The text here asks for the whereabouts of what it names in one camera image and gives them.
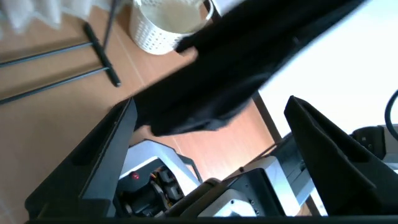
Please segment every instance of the black metal rod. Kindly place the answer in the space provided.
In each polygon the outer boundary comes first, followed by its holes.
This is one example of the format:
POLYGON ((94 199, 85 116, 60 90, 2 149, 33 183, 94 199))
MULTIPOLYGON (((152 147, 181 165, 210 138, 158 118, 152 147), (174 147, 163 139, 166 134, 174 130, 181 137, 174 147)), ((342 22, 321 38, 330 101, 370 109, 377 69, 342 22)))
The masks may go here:
POLYGON ((84 30, 86 32, 88 39, 93 43, 93 48, 96 54, 98 55, 99 59, 101 60, 102 65, 104 67, 109 68, 106 71, 109 79, 111 80, 114 86, 119 87, 121 85, 120 79, 116 74, 116 72, 113 70, 111 62, 108 60, 107 56, 105 55, 104 49, 98 42, 98 39, 96 38, 93 29, 91 28, 88 22, 85 23, 84 30))
POLYGON ((116 16, 116 7, 119 4, 119 0, 113 0, 112 5, 111 5, 111 11, 109 12, 109 18, 108 18, 108 24, 106 25, 106 30, 105 30, 105 38, 104 38, 104 44, 103 44, 103 49, 106 50, 106 47, 108 46, 109 42, 109 36, 112 31, 112 25, 114 18, 116 16))
POLYGON ((36 94, 36 93, 40 93, 41 91, 48 90, 48 89, 51 89, 51 88, 54 88, 54 87, 57 87, 57 86, 60 86, 60 85, 66 84, 66 83, 70 83, 70 82, 79 80, 81 78, 88 77, 90 75, 94 75, 94 74, 96 74, 98 72, 102 72, 102 71, 105 71, 105 70, 108 70, 108 69, 109 68, 107 68, 107 67, 97 68, 97 69, 94 69, 92 71, 85 72, 83 74, 67 78, 65 80, 61 80, 61 81, 58 81, 58 82, 55 82, 55 83, 51 83, 49 85, 45 85, 45 86, 36 88, 34 90, 27 91, 25 93, 20 93, 18 95, 11 96, 9 98, 5 98, 5 99, 0 100, 0 105, 9 103, 9 102, 12 102, 12 101, 15 101, 15 100, 19 100, 19 99, 21 99, 23 97, 26 97, 26 96, 30 96, 30 95, 33 95, 33 94, 36 94))
POLYGON ((30 61, 30 60, 39 59, 39 58, 50 56, 50 55, 55 55, 55 54, 68 52, 68 51, 79 49, 79 48, 82 48, 82 47, 87 47, 87 46, 90 46, 92 44, 93 43, 91 43, 91 42, 77 44, 77 45, 64 47, 64 48, 57 49, 57 50, 51 50, 49 52, 40 53, 40 54, 37 54, 37 55, 31 55, 31 56, 27 56, 27 57, 11 60, 11 61, 8 61, 8 62, 3 62, 3 63, 0 63, 0 68, 6 67, 6 66, 10 66, 10 65, 15 65, 15 64, 18 64, 18 63, 22 63, 22 62, 27 62, 27 61, 30 61))

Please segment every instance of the black garment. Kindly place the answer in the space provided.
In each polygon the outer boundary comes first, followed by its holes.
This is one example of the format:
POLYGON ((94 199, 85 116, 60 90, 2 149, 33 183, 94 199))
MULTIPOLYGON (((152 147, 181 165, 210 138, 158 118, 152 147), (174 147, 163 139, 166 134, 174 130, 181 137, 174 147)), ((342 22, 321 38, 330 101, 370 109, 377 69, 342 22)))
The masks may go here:
POLYGON ((397 215, 398 175, 306 101, 285 117, 329 215, 397 215))
POLYGON ((156 136, 227 125, 290 58, 362 2, 244 1, 181 41, 177 52, 198 50, 193 63, 134 97, 141 124, 156 136))

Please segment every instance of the brown floor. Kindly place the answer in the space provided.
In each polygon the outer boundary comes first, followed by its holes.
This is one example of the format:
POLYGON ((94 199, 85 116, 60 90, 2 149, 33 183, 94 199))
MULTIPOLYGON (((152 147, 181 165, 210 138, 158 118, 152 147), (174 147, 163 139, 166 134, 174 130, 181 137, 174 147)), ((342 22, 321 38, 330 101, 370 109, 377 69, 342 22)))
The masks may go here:
MULTIPOLYGON (((107 17, 106 12, 95 8, 89 19, 101 41, 107 17)), ((194 58, 194 52, 184 57, 175 52, 164 56, 143 52, 126 33, 128 21, 126 9, 118 17, 107 50, 122 81, 120 88, 113 87, 103 72, 0 106, 0 223, 27 220, 25 198, 113 105, 194 58)), ((34 21, 24 35, 15 35, 6 27, 0 40, 0 61, 34 53, 40 46, 59 48, 66 42, 84 40, 82 23, 64 16, 62 28, 53 30, 34 21)), ((0 98, 99 66, 95 53, 85 48, 1 68, 0 98)), ((144 138, 167 144, 194 159, 204 179, 226 177, 272 144, 253 103, 217 132, 155 138, 142 128, 133 134, 131 143, 144 138)))

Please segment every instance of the white curtain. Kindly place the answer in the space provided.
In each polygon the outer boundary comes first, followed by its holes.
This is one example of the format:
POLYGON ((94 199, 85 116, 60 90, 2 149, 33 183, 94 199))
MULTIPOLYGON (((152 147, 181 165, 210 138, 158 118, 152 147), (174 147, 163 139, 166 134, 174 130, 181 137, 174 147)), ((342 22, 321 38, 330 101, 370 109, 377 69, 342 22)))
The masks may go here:
MULTIPOLYGON (((127 1, 119 1, 117 11, 127 1)), ((16 33, 23 33, 33 18, 40 19, 54 29, 67 13, 87 20, 91 8, 98 6, 110 10, 112 0, 0 0, 0 19, 7 20, 16 33)))

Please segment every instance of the red light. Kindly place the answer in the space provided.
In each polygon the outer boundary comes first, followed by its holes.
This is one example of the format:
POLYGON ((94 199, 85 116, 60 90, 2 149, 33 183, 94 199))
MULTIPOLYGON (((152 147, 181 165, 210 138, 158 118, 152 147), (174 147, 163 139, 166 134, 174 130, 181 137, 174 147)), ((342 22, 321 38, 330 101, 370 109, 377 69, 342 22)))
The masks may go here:
POLYGON ((136 172, 133 172, 131 174, 131 178, 133 178, 134 180, 138 180, 139 179, 139 174, 137 174, 136 172))

